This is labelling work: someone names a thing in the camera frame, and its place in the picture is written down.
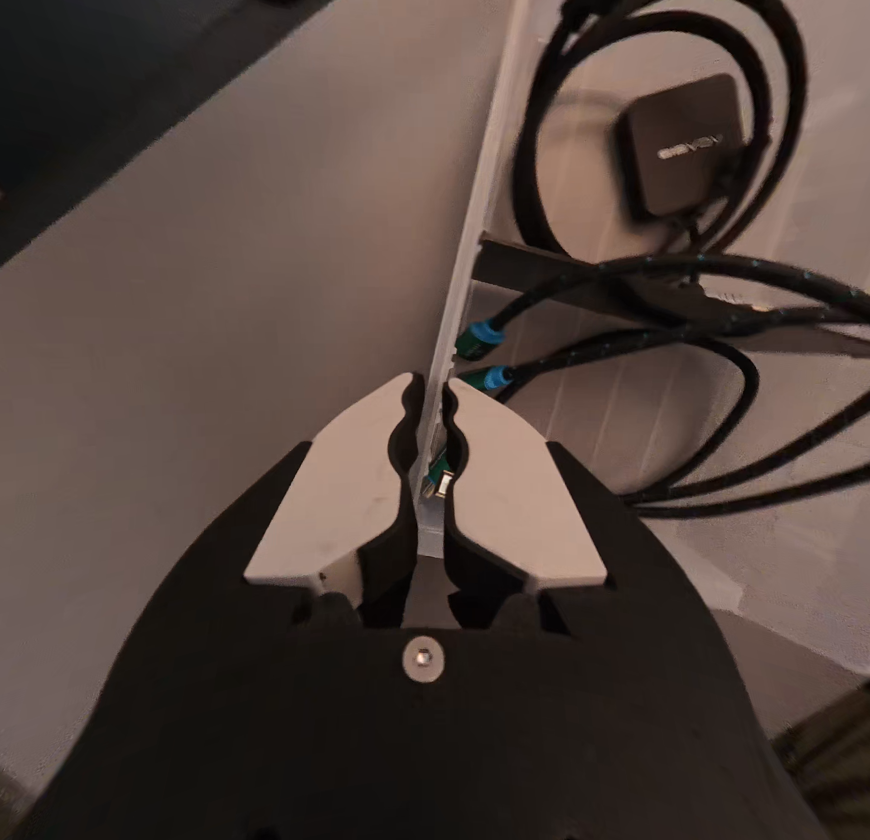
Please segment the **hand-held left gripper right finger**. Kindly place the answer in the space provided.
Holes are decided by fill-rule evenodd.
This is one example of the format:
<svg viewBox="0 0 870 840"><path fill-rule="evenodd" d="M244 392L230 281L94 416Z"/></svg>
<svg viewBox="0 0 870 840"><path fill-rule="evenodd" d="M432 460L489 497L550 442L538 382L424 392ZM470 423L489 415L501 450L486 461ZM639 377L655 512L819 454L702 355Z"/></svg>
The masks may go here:
<svg viewBox="0 0 870 840"><path fill-rule="evenodd" d="M461 628L488 628L506 601L606 585L608 572L547 441L457 378L443 389L451 483L444 505L448 597Z"/></svg>

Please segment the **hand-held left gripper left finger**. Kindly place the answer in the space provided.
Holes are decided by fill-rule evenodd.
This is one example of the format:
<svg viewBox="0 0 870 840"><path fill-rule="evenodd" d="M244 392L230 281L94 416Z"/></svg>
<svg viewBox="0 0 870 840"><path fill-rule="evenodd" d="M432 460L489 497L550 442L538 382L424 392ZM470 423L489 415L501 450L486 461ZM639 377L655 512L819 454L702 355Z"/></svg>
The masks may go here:
<svg viewBox="0 0 870 840"><path fill-rule="evenodd" d="M418 563L410 473L425 379L405 372L307 447L244 572L254 586L342 595L369 628L399 628Z"/></svg>

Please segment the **clear plastic bin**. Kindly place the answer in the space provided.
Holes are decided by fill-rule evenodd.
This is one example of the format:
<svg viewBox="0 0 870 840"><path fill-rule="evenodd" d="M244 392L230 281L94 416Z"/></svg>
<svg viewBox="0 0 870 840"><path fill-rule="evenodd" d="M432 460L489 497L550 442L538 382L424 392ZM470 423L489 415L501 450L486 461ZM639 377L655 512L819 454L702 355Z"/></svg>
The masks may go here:
<svg viewBox="0 0 870 840"><path fill-rule="evenodd" d="M868 291L868 0L784 0L807 44L809 100L796 155L767 208L734 251L821 272ZM460 241L442 331L497 311L512 294L471 285L473 239L518 241L508 180L527 87L559 0L516 0ZM608 149L631 99L719 72L731 60L676 35L625 41L568 80L540 137L551 226L577 258L596 262L652 249L658 227L628 222ZM711 460L704 480L749 464L868 389L868 360L755 354L752 411ZM740 375L696 348L668 347L540 378L511 405L561 443L613 492L639 489L683 462L735 401ZM700 578L714 607L739 614L868 675L868 486L778 508L651 524Z"/></svg>

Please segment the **silver black hdmi switch box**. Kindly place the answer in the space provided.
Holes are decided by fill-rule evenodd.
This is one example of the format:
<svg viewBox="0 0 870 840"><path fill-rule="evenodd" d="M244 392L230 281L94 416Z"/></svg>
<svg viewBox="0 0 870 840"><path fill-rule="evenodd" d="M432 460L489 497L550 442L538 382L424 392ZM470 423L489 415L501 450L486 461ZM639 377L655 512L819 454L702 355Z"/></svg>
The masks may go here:
<svg viewBox="0 0 870 840"><path fill-rule="evenodd" d="M625 211L639 224L701 210L746 150L737 84L727 73L632 101L612 129Z"/></svg>

